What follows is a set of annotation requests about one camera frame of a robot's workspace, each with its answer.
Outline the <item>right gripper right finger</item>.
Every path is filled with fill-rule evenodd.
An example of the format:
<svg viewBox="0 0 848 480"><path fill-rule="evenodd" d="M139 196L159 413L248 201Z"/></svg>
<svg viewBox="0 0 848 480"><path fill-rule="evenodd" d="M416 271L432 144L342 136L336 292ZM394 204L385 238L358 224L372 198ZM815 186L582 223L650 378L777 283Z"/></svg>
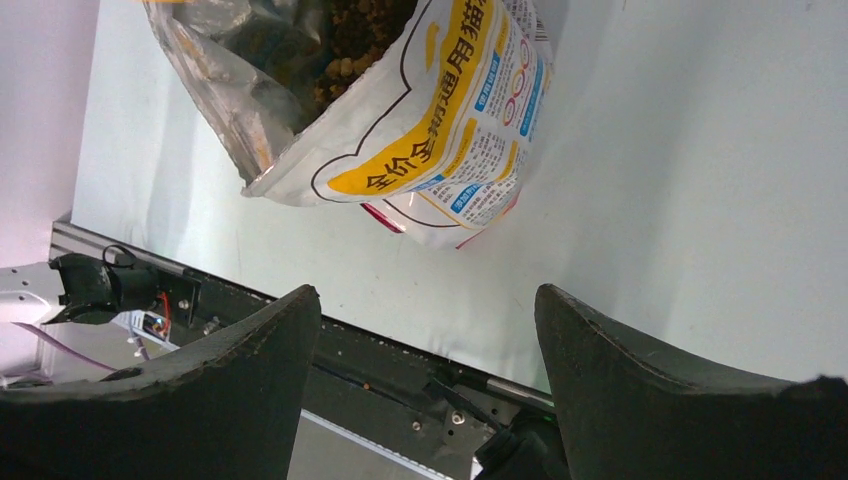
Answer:
<svg viewBox="0 0 848 480"><path fill-rule="evenodd" d="M534 318L572 478L846 477L845 379L723 365L552 284Z"/></svg>

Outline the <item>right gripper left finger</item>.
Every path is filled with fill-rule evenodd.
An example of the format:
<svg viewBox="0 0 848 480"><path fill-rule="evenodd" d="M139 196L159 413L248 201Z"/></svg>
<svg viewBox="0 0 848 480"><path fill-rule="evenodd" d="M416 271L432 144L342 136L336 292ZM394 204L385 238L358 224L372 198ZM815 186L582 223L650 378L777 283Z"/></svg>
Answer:
<svg viewBox="0 0 848 480"><path fill-rule="evenodd" d="M5 479L284 479L321 328L303 285L98 381L5 390Z"/></svg>

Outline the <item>pet food bag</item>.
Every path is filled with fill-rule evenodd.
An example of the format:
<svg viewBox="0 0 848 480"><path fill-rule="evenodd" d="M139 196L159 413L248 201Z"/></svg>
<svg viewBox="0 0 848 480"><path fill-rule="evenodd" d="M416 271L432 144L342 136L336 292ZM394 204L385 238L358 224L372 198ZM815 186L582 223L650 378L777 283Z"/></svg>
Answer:
<svg viewBox="0 0 848 480"><path fill-rule="evenodd" d="M415 1L320 112L332 1L147 1L151 30L244 180L292 207L358 204L459 248L515 204L552 77L531 1Z"/></svg>

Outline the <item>pet food kibble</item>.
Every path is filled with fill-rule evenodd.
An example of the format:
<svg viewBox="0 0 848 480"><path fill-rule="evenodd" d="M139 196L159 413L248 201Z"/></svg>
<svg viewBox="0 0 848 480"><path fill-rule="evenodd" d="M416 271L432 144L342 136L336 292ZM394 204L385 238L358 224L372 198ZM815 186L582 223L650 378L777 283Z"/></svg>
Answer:
<svg viewBox="0 0 848 480"><path fill-rule="evenodd" d="M313 90L320 112L340 98L400 37L417 3L338 0L330 3L330 60Z"/></svg>

